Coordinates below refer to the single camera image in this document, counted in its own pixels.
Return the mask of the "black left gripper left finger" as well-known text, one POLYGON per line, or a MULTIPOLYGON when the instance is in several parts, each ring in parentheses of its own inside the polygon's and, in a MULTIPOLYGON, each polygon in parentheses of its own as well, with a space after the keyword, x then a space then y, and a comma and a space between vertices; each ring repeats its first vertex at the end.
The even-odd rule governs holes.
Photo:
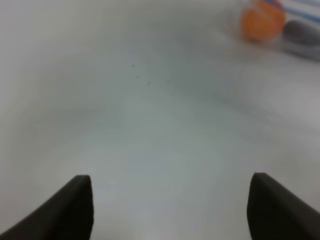
POLYGON ((94 225, 92 181, 77 175, 23 220, 0 234, 2 240, 89 240, 94 225))

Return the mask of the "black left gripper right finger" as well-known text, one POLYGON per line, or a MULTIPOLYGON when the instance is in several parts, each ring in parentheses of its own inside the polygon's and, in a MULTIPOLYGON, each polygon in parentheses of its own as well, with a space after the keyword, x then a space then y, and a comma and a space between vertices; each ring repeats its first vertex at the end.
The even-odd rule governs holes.
POLYGON ((320 238, 320 213, 266 173, 251 178, 246 215, 253 240, 320 238))

